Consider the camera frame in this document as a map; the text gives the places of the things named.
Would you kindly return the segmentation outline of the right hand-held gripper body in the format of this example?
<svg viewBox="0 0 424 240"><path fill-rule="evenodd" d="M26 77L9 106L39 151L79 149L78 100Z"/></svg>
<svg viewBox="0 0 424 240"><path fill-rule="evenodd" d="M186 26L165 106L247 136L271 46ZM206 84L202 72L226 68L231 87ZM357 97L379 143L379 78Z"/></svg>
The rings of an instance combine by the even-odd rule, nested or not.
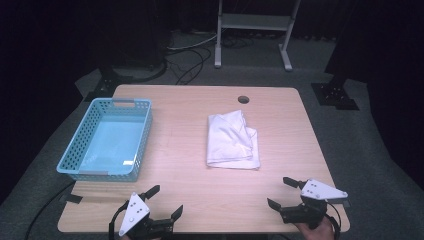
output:
<svg viewBox="0 0 424 240"><path fill-rule="evenodd" d="M328 199L347 198L348 193L329 186L316 179L300 182L302 203L294 207L281 207L280 215L284 223L305 223L315 229L324 217L328 218L336 230L341 229L341 219L335 220L327 214Z"/></svg>

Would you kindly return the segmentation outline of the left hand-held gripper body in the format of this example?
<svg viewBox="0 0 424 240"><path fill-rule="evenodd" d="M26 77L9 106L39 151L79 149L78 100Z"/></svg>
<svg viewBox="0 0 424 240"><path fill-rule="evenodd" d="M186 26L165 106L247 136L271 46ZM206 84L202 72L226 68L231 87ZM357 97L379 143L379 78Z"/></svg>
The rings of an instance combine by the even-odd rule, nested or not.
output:
<svg viewBox="0 0 424 240"><path fill-rule="evenodd" d="M173 232L172 219L153 220L150 208L145 203L154 193L132 193L124 207L125 215L118 231L120 237L127 236L131 240L154 240L169 236Z"/></svg>

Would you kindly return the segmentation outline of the white printed t-shirt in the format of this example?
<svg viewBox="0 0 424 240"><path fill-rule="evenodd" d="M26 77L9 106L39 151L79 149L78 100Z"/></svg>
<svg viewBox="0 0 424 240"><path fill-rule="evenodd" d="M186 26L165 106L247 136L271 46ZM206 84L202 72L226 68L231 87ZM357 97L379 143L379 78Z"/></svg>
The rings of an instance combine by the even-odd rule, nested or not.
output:
<svg viewBox="0 0 424 240"><path fill-rule="evenodd" d="M206 164L228 169L259 169L258 133L241 110L208 117Z"/></svg>

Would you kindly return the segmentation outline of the person's right hand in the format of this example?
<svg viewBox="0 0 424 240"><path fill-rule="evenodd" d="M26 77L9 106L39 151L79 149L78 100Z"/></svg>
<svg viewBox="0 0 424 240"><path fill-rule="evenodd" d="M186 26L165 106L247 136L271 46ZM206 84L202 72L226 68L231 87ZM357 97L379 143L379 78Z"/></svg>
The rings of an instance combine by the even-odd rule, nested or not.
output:
<svg viewBox="0 0 424 240"><path fill-rule="evenodd" d="M324 218L315 229L310 229L305 223L295 223L295 226L305 240L334 240L333 226L327 218Z"/></svg>

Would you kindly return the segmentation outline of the black tape strip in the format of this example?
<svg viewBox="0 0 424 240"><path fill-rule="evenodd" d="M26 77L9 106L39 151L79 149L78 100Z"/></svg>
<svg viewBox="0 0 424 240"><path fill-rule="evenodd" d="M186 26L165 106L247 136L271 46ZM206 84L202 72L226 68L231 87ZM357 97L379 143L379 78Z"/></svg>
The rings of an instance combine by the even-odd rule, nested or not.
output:
<svg viewBox="0 0 424 240"><path fill-rule="evenodd" d="M351 206L348 198L328 199L327 202L330 204L342 204L345 208L349 208Z"/></svg>
<svg viewBox="0 0 424 240"><path fill-rule="evenodd" d="M82 201L82 199L83 199L82 196L77 196L74 194L64 194L60 197L59 201L63 203L70 202L74 204L79 204Z"/></svg>

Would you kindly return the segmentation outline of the light blue plastic basket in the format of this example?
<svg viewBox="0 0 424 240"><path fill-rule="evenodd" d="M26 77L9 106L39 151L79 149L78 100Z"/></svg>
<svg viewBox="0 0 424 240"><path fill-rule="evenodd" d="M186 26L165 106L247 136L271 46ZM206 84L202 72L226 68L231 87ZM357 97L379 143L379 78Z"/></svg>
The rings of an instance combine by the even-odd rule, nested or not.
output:
<svg viewBox="0 0 424 240"><path fill-rule="evenodd" d="M75 181L135 182L152 120L148 99L92 100L56 171Z"/></svg>

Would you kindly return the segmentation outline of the black stand base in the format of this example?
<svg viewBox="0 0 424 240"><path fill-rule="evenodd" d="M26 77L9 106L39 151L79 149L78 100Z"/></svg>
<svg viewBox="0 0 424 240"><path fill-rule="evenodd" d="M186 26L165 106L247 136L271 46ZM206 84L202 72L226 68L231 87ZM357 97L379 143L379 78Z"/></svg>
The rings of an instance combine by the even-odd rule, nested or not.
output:
<svg viewBox="0 0 424 240"><path fill-rule="evenodd" d="M344 89L346 78L334 75L328 83L312 83L311 87L321 106L333 106L337 110L358 110L356 102Z"/></svg>
<svg viewBox="0 0 424 240"><path fill-rule="evenodd" d="M132 76L121 75L111 66L101 66L99 71L101 78L95 89L85 97L85 102L91 102L95 98L109 98L119 85L130 83L133 80Z"/></svg>

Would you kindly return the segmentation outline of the dark cabinet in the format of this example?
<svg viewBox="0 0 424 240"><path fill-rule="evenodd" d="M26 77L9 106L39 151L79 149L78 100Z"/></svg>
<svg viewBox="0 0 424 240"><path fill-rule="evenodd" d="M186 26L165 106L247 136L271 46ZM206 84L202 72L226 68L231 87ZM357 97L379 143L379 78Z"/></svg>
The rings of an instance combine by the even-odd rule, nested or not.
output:
<svg viewBox="0 0 424 240"><path fill-rule="evenodd" d="M119 67L154 68L163 60L171 33L159 23L147 20L131 25L112 23L100 28L106 60Z"/></svg>

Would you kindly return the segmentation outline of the white metal stand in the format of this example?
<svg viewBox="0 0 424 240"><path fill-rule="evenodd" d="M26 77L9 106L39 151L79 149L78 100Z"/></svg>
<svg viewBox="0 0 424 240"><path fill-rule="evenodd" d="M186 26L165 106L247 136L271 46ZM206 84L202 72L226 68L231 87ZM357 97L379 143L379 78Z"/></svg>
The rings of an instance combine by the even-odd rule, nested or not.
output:
<svg viewBox="0 0 424 240"><path fill-rule="evenodd" d="M274 15L252 15L252 14L233 14L224 13L222 10L223 0L219 0L217 14L217 31L214 54L214 66L219 69L222 66L221 41L222 33L227 29L242 30L269 30L282 31L285 33L284 42L279 44L279 52L287 72L293 70L293 66L288 56L288 45L291 38L292 30L296 21L298 9L301 0L295 0L291 14L288 16Z"/></svg>

